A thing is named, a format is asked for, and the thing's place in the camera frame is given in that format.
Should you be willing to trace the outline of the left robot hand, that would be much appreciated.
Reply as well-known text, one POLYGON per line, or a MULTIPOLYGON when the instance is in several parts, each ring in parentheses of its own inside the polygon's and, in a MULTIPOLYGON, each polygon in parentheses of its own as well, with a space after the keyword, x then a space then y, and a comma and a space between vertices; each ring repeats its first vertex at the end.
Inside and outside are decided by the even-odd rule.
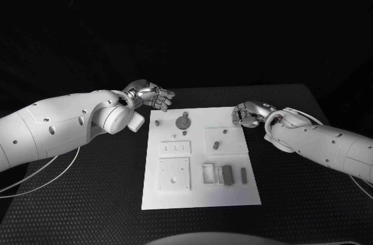
POLYGON ((132 81, 122 92, 132 99, 135 108, 145 105, 163 112, 167 112, 171 99, 175 96, 173 91, 165 90, 145 79, 132 81))

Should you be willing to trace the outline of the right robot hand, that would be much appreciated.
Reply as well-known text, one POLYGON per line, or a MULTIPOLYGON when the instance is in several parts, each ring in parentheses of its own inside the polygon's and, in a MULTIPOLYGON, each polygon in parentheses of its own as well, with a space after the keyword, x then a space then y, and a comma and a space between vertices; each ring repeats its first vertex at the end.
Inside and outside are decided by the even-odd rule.
POLYGON ((268 116, 276 111, 276 108, 259 101, 246 101, 232 110, 233 125, 256 128, 260 123, 266 122, 268 116))

